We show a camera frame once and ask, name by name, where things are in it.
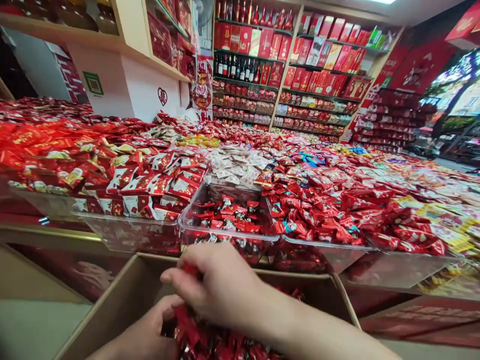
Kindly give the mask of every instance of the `wine bottle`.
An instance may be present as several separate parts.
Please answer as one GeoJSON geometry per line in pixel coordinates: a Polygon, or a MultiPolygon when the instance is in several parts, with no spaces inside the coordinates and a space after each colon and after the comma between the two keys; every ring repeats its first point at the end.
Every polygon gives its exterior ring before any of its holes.
{"type": "Polygon", "coordinates": [[[253,19],[251,20],[251,23],[253,25],[258,25],[259,24],[259,5],[256,5],[255,8],[255,14],[253,15],[253,19]]]}
{"type": "Polygon", "coordinates": [[[268,21],[266,22],[266,26],[271,28],[274,25],[273,20],[274,20],[274,8],[272,7],[270,10],[270,16],[268,17],[268,21]]]}
{"type": "Polygon", "coordinates": [[[261,13],[261,19],[258,22],[260,26],[265,26],[265,23],[267,22],[267,12],[265,11],[265,6],[263,7],[263,12],[261,13]]]}

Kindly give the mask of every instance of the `plastic display tray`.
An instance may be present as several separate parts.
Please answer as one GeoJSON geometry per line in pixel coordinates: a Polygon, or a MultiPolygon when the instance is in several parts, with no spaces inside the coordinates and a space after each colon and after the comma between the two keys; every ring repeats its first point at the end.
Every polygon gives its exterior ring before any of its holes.
{"type": "Polygon", "coordinates": [[[257,264],[272,243],[279,239],[275,232],[272,213],[267,198],[261,191],[225,186],[218,183],[202,183],[191,203],[178,218],[180,238],[183,245],[192,245],[204,241],[231,242],[250,264],[257,264]],[[258,201],[258,225],[263,235],[238,231],[227,231],[202,227],[201,219],[194,216],[199,212],[199,204],[222,201],[222,195],[234,198],[235,204],[247,207],[247,201],[258,201]]]}

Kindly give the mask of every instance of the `tree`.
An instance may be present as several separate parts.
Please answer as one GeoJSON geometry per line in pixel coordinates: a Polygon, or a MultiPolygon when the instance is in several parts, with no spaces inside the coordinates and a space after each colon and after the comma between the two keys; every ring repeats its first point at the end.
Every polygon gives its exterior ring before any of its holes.
{"type": "Polygon", "coordinates": [[[467,91],[467,89],[480,80],[480,49],[475,49],[468,54],[464,55],[460,61],[452,67],[450,70],[441,74],[437,79],[432,83],[428,92],[433,92],[438,88],[439,85],[447,85],[452,82],[465,81],[463,86],[458,90],[455,96],[452,98],[448,107],[446,108],[443,115],[436,121],[433,126],[432,138],[438,139],[442,135],[442,128],[445,121],[449,117],[452,110],[457,105],[458,101],[462,95],[467,91]]]}

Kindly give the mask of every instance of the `liquor bottle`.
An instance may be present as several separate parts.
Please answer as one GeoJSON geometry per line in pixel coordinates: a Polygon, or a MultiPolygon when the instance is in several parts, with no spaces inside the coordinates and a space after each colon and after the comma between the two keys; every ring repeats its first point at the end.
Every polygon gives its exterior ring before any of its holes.
{"type": "Polygon", "coordinates": [[[292,9],[288,13],[288,17],[286,18],[285,25],[283,26],[283,30],[293,31],[294,30],[294,21],[292,19],[292,9]]]}
{"type": "Polygon", "coordinates": [[[251,20],[251,23],[253,25],[258,25],[259,24],[259,5],[256,5],[255,8],[255,14],[253,15],[253,19],[251,20]]]}
{"type": "Polygon", "coordinates": [[[265,6],[263,7],[263,11],[261,13],[261,19],[258,22],[260,26],[265,26],[265,23],[267,22],[267,12],[265,11],[265,6]]]}
{"type": "Polygon", "coordinates": [[[245,66],[245,81],[250,81],[250,59],[248,59],[248,64],[245,66]]]}
{"type": "Polygon", "coordinates": [[[235,73],[237,71],[236,61],[237,61],[237,56],[233,55],[233,60],[232,60],[232,55],[230,55],[230,74],[229,74],[229,77],[231,79],[235,78],[235,73]]]}
{"type": "Polygon", "coordinates": [[[250,5],[248,6],[248,16],[246,17],[246,23],[250,24],[252,22],[252,0],[250,0],[250,5]]]}
{"type": "Polygon", "coordinates": [[[258,64],[255,72],[255,76],[253,78],[254,84],[260,84],[260,64],[258,64]]]}
{"type": "Polygon", "coordinates": [[[268,17],[268,21],[266,22],[266,26],[271,28],[274,25],[273,21],[274,21],[274,9],[272,7],[270,10],[270,16],[268,17]]]}
{"type": "Polygon", "coordinates": [[[245,63],[246,60],[243,59],[241,63],[241,70],[240,70],[240,80],[245,81],[245,63]]]}
{"type": "Polygon", "coordinates": [[[241,22],[245,24],[247,21],[247,0],[243,0],[243,8],[241,9],[241,22]]]}

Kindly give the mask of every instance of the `wooden shelf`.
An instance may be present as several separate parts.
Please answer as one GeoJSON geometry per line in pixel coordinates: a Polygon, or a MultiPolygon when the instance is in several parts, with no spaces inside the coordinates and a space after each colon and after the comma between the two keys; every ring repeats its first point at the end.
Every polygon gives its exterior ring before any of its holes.
{"type": "Polygon", "coordinates": [[[69,43],[76,43],[88,48],[122,54],[175,80],[192,83],[192,80],[176,68],[153,55],[142,53],[127,45],[121,35],[110,35],[6,13],[0,13],[0,25],[60,46],[68,47],[69,43]]]}

